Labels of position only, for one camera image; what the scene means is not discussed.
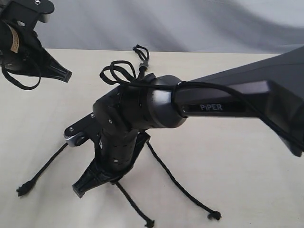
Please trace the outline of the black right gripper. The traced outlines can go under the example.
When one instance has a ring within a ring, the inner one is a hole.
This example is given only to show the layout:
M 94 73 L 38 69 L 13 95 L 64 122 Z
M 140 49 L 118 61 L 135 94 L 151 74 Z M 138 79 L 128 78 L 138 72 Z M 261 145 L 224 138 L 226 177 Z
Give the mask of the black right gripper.
M 74 193 L 82 198 L 87 191 L 122 178 L 133 168 L 149 140 L 150 135 L 145 131 L 131 130 L 124 136 L 117 136 L 102 130 L 96 159 L 72 185 Z

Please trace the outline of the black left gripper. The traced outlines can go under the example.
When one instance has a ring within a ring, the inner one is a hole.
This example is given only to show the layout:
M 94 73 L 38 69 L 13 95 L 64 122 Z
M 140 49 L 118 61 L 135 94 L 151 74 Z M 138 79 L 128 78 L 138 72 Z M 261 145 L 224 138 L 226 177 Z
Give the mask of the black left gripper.
M 72 72 L 64 68 L 41 45 L 37 33 L 20 21 L 0 21 L 0 67 L 2 72 L 42 76 L 67 83 Z

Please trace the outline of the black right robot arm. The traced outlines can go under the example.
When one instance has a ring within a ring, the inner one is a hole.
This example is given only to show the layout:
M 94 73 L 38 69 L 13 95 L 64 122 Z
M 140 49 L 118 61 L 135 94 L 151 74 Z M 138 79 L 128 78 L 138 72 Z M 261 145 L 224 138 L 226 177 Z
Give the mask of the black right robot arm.
M 95 157 L 73 185 L 88 190 L 117 182 L 133 167 L 152 128 L 177 128 L 188 117 L 259 118 L 301 157 L 304 151 L 304 49 L 183 82 L 153 74 L 126 81 L 93 104 Z

